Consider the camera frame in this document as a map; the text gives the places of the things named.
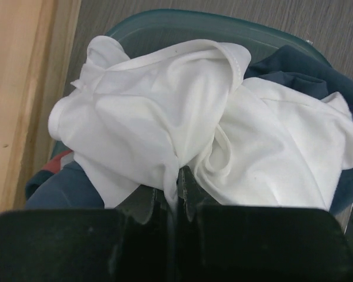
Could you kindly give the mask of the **navy tank top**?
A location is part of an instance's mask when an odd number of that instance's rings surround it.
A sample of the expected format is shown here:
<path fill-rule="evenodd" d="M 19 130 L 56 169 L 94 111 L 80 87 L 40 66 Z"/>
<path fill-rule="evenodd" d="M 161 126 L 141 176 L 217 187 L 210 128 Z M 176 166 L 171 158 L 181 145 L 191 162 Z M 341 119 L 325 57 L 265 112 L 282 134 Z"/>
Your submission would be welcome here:
<path fill-rule="evenodd" d="M 353 117 L 353 81 L 302 52 L 283 46 L 271 56 L 251 65 L 246 78 L 279 83 L 317 99 L 343 95 Z M 25 186 L 26 209 L 103 208 L 104 202 L 83 168 L 70 161 L 58 173 L 40 170 Z M 353 168 L 338 182 L 330 211 L 338 214 L 353 203 Z"/>

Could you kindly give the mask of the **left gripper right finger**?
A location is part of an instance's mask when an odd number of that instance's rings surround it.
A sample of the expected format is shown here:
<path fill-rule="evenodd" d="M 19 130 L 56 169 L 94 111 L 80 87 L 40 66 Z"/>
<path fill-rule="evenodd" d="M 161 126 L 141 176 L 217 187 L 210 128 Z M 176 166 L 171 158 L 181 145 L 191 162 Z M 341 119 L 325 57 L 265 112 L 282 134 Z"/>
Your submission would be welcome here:
<path fill-rule="evenodd" d="M 353 281 L 353 255 L 327 211 L 224 206 L 188 167 L 178 192 L 180 281 Z"/>

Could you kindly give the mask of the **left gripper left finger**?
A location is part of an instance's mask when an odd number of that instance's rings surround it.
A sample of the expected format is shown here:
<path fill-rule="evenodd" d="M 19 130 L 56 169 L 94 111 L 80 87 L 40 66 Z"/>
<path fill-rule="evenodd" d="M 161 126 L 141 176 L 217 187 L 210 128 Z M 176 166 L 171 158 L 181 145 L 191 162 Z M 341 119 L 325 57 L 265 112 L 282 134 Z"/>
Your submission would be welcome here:
<path fill-rule="evenodd" d="M 136 189 L 116 209 L 0 214 L 0 281 L 165 281 L 163 192 Z"/>

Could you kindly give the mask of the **rust red printed tank top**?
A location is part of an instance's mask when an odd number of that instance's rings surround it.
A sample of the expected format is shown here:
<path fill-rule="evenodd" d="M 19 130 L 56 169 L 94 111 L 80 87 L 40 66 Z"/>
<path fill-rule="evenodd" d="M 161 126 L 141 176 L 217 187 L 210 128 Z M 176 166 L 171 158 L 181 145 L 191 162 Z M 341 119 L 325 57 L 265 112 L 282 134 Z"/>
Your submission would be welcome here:
<path fill-rule="evenodd" d="M 54 156 L 49 162 L 47 162 L 42 170 L 50 172 L 52 174 L 58 173 L 66 164 L 73 159 L 73 151 L 65 150 L 56 156 Z"/>

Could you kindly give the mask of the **white tank top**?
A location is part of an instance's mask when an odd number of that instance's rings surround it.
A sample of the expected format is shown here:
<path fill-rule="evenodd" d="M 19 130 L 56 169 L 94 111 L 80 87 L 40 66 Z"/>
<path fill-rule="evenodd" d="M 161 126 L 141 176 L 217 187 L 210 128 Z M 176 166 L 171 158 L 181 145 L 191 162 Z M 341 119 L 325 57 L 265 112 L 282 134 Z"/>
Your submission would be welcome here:
<path fill-rule="evenodd" d="M 197 39 L 134 59 L 108 36 L 88 45 L 74 91 L 48 119 L 106 207 L 144 184 L 176 205 L 180 168 L 221 204 L 331 207 L 353 168 L 353 117 L 339 92 L 316 99 L 244 78 L 249 51 Z"/>

